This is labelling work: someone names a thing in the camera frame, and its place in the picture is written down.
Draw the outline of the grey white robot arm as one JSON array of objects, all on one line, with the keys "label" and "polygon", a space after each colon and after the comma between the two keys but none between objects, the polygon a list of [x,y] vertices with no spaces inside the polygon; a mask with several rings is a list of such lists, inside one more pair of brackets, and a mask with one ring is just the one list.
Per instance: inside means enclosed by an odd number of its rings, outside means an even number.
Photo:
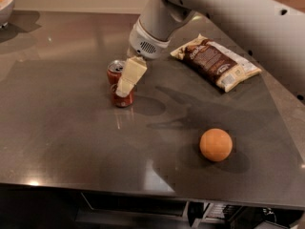
[{"label": "grey white robot arm", "polygon": [[158,58],[197,12],[304,100],[305,12],[275,0],[149,0],[132,28],[127,56]]}]

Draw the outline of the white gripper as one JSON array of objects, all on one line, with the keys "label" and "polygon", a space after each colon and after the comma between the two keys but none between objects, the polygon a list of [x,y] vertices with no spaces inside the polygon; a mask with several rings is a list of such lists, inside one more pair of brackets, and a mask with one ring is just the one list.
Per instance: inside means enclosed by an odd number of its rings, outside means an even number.
[{"label": "white gripper", "polygon": [[129,36],[128,57],[130,58],[126,60],[115,93],[120,97],[129,95],[147,70],[147,63],[143,58],[146,60],[159,58],[168,48],[170,41],[170,31],[160,30],[155,24],[146,25],[138,19]]}]

